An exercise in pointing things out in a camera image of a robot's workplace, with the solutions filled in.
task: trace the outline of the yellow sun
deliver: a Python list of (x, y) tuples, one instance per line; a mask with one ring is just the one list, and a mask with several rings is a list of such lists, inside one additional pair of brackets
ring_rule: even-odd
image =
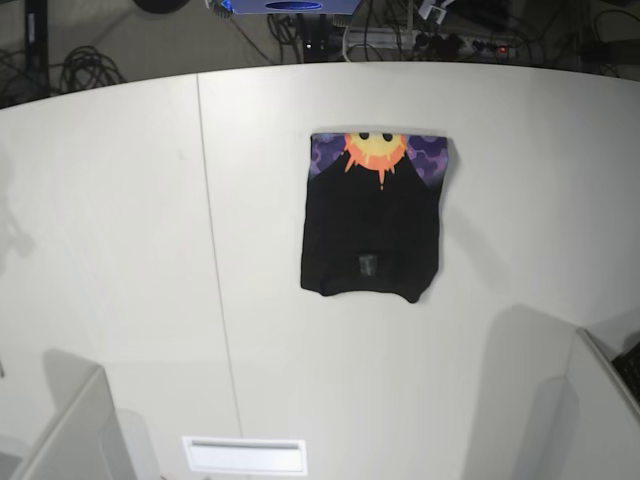
[(376, 170), (380, 177), (380, 190), (384, 186), (384, 173), (395, 173), (394, 166), (404, 156), (407, 139), (390, 133), (347, 133), (345, 150), (351, 157), (344, 169), (348, 172), (355, 163), (368, 170)]

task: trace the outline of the white tabletop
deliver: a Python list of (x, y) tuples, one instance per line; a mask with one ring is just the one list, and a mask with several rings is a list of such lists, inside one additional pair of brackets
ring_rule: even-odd
[[(186, 478), (182, 434), (304, 439), (322, 480), (508, 478), (573, 327), (640, 306), (639, 127), (638, 84), (457, 64), (216, 72), (0, 112), (0, 218), (33, 243), (0, 242), (0, 352), (40, 384), (51, 348), (105, 364), (167, 478)], [(450, 139), (417, 305), (299, 287), (309, 135), (349, 130)], [(25, 388), (0, 381), (3, 408)]]

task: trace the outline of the printed graphic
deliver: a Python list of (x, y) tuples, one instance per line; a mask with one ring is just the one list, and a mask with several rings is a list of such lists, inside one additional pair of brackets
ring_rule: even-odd
[(449, 156), (447, 139), (426, 135), (390, 133), (320, 133), (311, 137), (311, 165), (313, 179), (338, 158), (348, 155), (345, 173), (351, 168), (377, 171), (380, 189), (384, 189), (386, 172), (393, 174), (395, 165), (403, 158), (413, 165), (425, 185), (444, 177)]

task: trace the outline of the black t-shirt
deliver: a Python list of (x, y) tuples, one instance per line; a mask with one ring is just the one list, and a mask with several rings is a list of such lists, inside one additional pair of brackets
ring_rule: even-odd
[(301, 286), (420, 298), (438, 271), (447, 141), (398, 134), (316, 134)]

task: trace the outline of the power strip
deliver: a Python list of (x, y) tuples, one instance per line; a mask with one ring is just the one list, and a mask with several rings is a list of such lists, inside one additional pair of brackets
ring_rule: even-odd
[[(404, 51), (410, 52), (416, 43), (416, 37), (420, 35), (419, 30), (412, 32), (395, 32), (391, 28), (369, 28), (367, 30), (367, 44), (377, 49), (398, 50), (398, 45)], [(480, 35), (458, 35), (455, 33), (439, 34), (443, 39), (455, 35), (462, 42), (458, 56), (477, 56), (479, 58), (493, 58), (496, 60), (512, 60), (518, 58), (518, 48), (512, 42), (513, 39), (504, 35), (480, 36)], [(364, 29), (352, 28), (349, 32), (347, 47), (364, 45)]]

